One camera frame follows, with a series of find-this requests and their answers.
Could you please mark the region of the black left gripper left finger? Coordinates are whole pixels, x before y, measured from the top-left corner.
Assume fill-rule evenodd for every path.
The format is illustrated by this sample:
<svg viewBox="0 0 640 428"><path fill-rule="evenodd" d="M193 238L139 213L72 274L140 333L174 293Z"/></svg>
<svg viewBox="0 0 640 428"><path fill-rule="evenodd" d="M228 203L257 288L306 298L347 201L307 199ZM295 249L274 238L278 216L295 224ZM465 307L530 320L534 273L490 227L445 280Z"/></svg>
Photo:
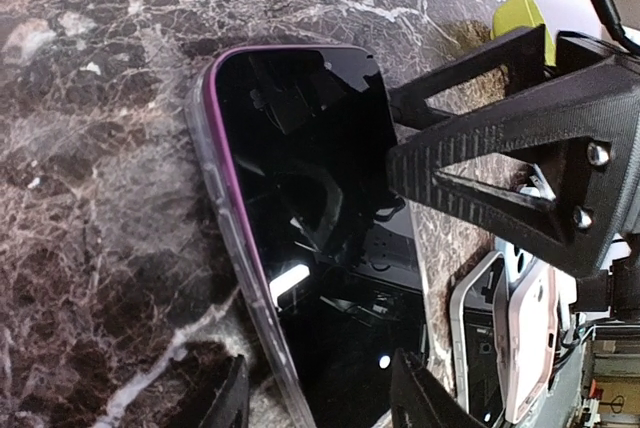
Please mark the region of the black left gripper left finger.
<svg viewBox="0 0 640 428"><path fill-rule="evenodd" d="M239 355L198 428L247 428L249 399L249 370L245 358Z"/></svg>

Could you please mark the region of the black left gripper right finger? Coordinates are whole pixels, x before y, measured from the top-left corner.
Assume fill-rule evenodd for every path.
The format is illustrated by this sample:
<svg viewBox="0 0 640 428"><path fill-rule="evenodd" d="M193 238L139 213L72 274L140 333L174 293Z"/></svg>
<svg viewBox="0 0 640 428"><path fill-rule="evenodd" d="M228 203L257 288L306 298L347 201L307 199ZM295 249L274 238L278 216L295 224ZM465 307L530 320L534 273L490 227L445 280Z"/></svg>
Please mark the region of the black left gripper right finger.
<svg viewBox="0 0 640 428"><path fill-rule="evenodd" d="M412 352L397 349L390 388L394 427L481 428Z"/></svg>

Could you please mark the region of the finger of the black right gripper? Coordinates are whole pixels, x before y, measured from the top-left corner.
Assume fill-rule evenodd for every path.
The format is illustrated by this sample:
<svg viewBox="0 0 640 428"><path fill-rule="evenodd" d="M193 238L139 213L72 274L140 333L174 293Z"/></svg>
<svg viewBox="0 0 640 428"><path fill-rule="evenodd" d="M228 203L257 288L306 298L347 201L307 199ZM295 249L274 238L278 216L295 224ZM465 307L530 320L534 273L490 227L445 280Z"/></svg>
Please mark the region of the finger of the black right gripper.
<svg viewBox="0 0 640 428"><path fill-rule="evenodd" d="M545 81L546 27L518 27L465 56L448 62L389 91L392 118L396 123L422 130L452 116L428 106L426 100L447 89L469 82L494 69L506 67L508 95Z"/></svg>
<svg viewBox="0 0 640 428"><path fill-rule="evenodd" d="M401 196L574 277L639 247L639 76L607 60L454 116L387 157Z"/></svg>

